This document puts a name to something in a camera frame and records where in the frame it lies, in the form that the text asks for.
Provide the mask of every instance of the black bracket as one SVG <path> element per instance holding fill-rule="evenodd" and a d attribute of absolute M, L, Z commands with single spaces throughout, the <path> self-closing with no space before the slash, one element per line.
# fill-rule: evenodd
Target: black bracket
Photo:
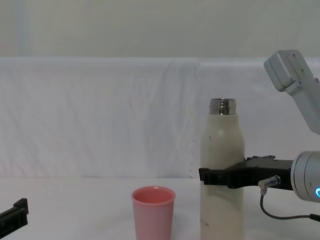
<path fill-rule="evenodd" d="M 22 198 L 13 204 L 13 208 L 0 213 L 0 239 L 28 224 L 28 201 Z"/>
<path fill-rule="evenodd" d="M 199 168 L 200 180 L 204 185 L 227 186 L 238 189 L 247 186 L 258 186 L 260 180 L 275 175 L 281 178 L 281 183 L 273 186 L 275 189 L 293 190 L 291 186 L 292 160 L 277 160 L 273 155 L 248 157 L 227 169 L 212 170 Z"/>

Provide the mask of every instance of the pink cup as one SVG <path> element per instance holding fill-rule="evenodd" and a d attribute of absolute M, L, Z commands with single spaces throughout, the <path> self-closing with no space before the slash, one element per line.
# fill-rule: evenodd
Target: pink cup
<path fill-rule="evenodd" d="M 164 186 L 145 186 L 131 197 L 136 240 L 171 240 L 175 192 Z"/>

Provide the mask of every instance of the cable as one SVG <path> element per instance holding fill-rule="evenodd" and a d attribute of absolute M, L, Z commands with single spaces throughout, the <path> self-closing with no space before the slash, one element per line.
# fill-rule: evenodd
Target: cable
<path fill-rule="evenodd" d="M 309 219 L 310 215 L 296 215 L 296 216 L 275 216 L 270 213 L 268 213 L 265 208 L 264 208 L 264 196 L 261 195 L 260 197 L 260 207 L 262 212 L 264 212 L 267 216 L 273 219 L 278 219 L 278 220 L 291 220 L 291 219 Z"/>
<path fill-rule="evenodd" d="M 291 220 L 291 219 L 311 219 L 317 222 L 320 222 L 320 215 L 310 214 L 310 215 L 296 215 L 296 216 L 275 216 L 268 213 L 264 208 L 264 197 L 267 194 L 267 189 L 269 187 L 278 185 L 281 183 L 281 178 L 277 175 L 263 179 L 258 182 L 258 186 L 261 188 L 261 197 L 260 197 L 260 207 L 262 212 L 270 218 L 278 220 Z"/>

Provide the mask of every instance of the stainless steel bottle neck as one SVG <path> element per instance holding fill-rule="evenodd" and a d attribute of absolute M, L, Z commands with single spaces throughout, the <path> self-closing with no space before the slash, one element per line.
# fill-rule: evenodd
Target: stainless steel bottle neck
<path fill-rule="evenodd" d="M 211 115 L 234 115 L 236 114 L 236 100 L 232 98 L 213 98 L 210 101 Z"/>

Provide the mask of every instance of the table surface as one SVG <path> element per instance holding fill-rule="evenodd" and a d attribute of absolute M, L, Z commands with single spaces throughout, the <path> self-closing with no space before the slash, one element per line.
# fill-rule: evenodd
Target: table surface
<path fill-rule="evenodd" d="M 160 185 L 176 192 L 172 240 L 200 239 L 200 184 L 187 178 L 2 178 L 0 210 L 28 198 L 28 226 L 6 240 L 134 240 L 131 192 Z M 259 207 L 260 190 L 245 189 L 246 240 L 318 240 L 320 223 L 309 219 L 279 221 Z M 265 207 L 282 216 L 320 213 L 318 203 L 292 191 L 270 189 Z"/>

